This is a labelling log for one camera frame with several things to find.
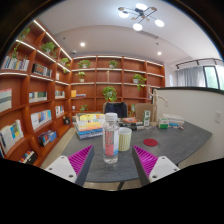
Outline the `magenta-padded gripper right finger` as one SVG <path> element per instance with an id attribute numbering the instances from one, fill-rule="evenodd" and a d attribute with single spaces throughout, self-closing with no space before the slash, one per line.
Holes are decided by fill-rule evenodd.
<path id="1" fill-rule="evenodd" d="M 136 145 L 132 146 L 132 156 L 142 186 L 179 171 L 166 156 L 156 157 Z"/>

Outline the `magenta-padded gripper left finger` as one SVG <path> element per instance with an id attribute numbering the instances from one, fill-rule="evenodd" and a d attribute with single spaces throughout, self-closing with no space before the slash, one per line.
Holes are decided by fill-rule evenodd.
<path id="1" fill-rule="evenodd" d="M 90 145 L 70 156 L 59 156 L 46 171 L 67 181 L 83 186 L 94 156 L 94 146 Z"/>

